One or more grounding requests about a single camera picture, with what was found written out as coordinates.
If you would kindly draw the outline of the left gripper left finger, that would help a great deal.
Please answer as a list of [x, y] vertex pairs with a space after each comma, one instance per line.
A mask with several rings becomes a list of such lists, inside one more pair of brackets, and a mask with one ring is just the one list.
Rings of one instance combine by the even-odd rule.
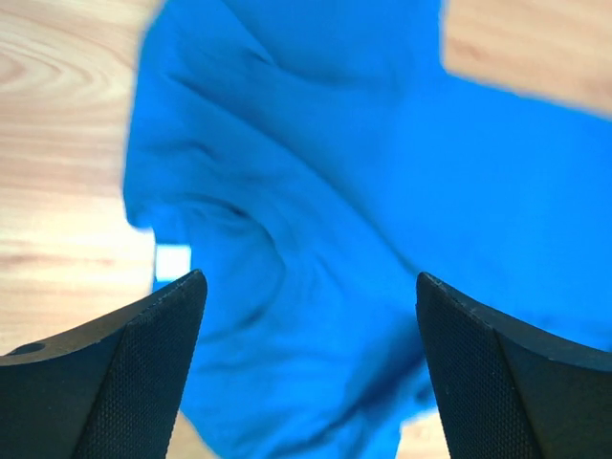
[[207, 289], [196, 270], [2, 356], [2, 457], [166, 457]]

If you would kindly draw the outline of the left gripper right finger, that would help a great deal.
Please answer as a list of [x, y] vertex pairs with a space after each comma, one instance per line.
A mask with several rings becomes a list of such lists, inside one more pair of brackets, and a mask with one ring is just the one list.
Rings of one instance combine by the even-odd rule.
[[451, 457], [610, 457], [610, 353], [496, 311], [428, 273], [416, 291]]

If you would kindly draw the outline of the blue t-shirt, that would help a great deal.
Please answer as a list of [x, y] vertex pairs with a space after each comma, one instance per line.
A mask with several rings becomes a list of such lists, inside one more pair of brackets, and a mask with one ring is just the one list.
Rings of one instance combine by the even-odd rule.
[[222, 458], [392, 458], [434, 407], [429, 272], [611, 347], [611, 125], [449, 76], [436, 1], [167, 1], [128, 222], [208, 299], [182, 410]]

